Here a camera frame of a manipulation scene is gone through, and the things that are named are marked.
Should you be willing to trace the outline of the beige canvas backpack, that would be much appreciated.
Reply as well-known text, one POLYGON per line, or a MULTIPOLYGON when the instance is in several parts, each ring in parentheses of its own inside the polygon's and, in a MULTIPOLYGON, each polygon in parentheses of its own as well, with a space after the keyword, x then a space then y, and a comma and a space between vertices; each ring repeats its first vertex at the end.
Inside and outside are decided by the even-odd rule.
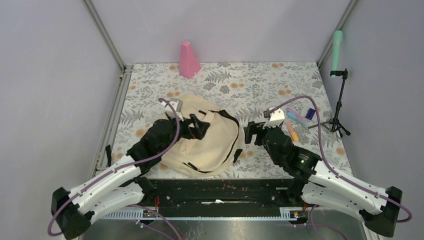
POLYGON ((195 114, 198 119, 209 121, 210 127, 202 140, 180 139, 157 164, 194 178, 225 172, 242 152, 243 135, 239 121, 200 96, 185 94, 176 99, 183 102, 181 112, 184 118, 195 114))

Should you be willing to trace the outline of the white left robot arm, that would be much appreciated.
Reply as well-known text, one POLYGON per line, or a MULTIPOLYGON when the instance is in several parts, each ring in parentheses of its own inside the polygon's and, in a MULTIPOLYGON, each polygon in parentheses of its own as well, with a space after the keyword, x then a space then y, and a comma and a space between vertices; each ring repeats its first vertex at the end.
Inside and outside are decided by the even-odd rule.
POLYGON ((52 193, 48 235, 55 236, 52 225, 56 223, 59 234, 73 240, 115 210, 138 203, 152 204, 155 192, 150 182, 136 179, 159 163, 180 139, 203 140, 210 126, 209 121, 193 113, 189 118, 156 120, 125 156, 102 173, 70 190, 60 187, 52 193))

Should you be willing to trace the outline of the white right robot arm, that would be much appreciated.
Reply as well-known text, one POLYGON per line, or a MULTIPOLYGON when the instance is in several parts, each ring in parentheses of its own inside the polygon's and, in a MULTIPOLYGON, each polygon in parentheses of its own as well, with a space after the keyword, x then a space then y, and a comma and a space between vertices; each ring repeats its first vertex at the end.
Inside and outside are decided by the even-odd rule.
POLYGON ((303 202, 349 215, 378 235, 392 238, 399 216, 403 192, 397 187, 383 188, 326 165, 318 155, 293 144, 277 126, 251 121, 244 128, 244 142, 264 147, 272 162, 293 177, 287 201, 303 202))

